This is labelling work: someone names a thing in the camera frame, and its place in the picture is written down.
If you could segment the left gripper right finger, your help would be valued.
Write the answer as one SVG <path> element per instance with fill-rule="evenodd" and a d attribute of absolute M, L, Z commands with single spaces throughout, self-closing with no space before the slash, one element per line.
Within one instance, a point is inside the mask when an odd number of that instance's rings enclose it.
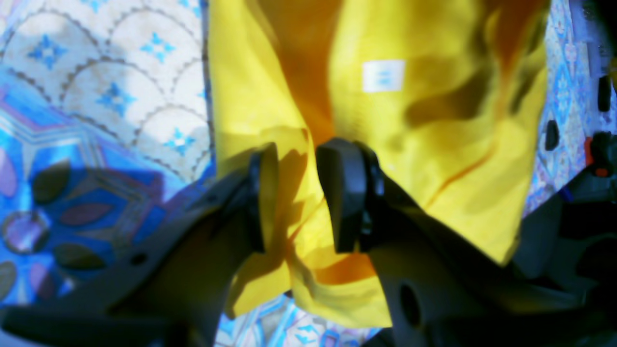
<path fill-rule="evenodd" d="M 614 347 L 616 204 L 551 198 L 499 266 L 429 214 L 366 145 L 316 151 L 338 253 L 368 255 L 392 327 L 368 347 Z"/>

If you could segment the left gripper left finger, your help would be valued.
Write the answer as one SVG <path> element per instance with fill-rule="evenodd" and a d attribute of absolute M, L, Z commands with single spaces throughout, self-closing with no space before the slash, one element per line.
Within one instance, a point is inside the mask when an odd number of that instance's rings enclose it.
<path fill-rule="evenodd" d="M 268 143 L 182 215 L 68 294 L 1 311 L 3 347 L 212 347 L 234 277 L 267 252 L 278 190 Z"/>

